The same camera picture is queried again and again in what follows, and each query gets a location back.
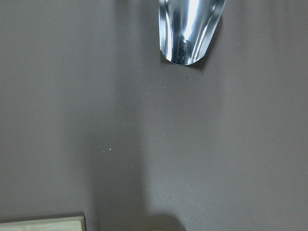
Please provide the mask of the metal scoop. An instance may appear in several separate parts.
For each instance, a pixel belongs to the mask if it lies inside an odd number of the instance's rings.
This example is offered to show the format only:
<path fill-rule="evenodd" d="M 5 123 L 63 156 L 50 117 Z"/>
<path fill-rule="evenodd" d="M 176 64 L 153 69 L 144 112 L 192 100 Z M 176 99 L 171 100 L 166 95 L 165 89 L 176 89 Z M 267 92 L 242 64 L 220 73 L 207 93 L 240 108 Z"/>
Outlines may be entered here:
<path fill-rule="evenodd" d="M 177 65 L 202 59 L 222 16 L 225 0 L 160 0 L 159 45 L 163 56 Z"/>

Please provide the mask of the wooden cutting board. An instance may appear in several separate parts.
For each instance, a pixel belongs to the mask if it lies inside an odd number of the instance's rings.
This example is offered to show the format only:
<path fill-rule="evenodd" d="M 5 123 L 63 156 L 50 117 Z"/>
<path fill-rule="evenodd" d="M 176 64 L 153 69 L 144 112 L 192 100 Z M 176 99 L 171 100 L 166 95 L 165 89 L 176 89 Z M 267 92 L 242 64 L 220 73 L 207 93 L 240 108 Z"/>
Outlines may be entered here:
<path fill-rule="evenodd" d="M 84 217 L 49 218 L 7 222 L 0 224 L 1 231 L 86 231 Z"/>

